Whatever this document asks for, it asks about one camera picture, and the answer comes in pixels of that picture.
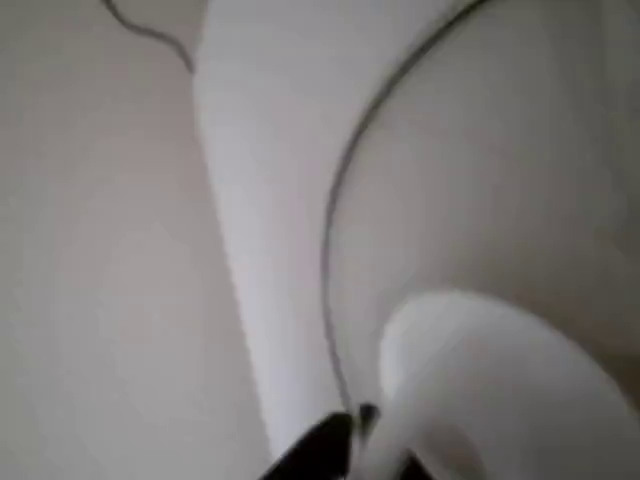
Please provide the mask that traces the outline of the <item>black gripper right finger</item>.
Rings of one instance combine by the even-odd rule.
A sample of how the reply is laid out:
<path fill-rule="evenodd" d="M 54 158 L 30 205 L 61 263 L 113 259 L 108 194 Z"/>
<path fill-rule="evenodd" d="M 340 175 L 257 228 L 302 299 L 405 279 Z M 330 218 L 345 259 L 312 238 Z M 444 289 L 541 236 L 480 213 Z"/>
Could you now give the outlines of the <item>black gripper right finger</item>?
<path fill-rule="evenodd" d="M 360 421 L 360 437 L 364 443 L 368 442 L 370 434 L 380 416 L 379 408 L 372 403 L 362 403 L 358 410 Z M 412 454 L 406 454 L 402 459 L 394 479 L 426 480 L 426 470 Z"/>

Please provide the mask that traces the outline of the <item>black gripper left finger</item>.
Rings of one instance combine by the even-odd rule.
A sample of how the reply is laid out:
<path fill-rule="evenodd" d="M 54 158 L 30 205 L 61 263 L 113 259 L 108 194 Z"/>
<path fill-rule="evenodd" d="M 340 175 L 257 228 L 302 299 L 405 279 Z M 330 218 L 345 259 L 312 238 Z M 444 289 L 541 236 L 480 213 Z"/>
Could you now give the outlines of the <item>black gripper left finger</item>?
<path fill-rule="evenodd" d="M 302 435 L 269 469 L 269 479 L 344 479 L 349 471 L 354 418 L 335 412 Z"/>

